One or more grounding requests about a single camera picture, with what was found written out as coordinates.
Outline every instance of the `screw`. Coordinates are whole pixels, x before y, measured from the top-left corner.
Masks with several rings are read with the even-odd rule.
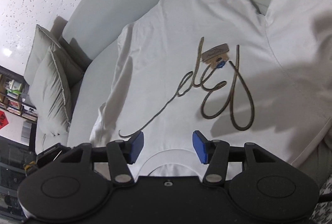
[[[218,183],[222,180],[222,177],[218,174],[209,174],[205,177],[209,183]]]
[[[171,181],[166,181],[164,183],[164,186],[172,186],[172,185],[173,185],[173,183]]]
[[[131,179],[132,177],[127,174],[119,174],[115,176],[115,181],[118,183],[128,183]]]

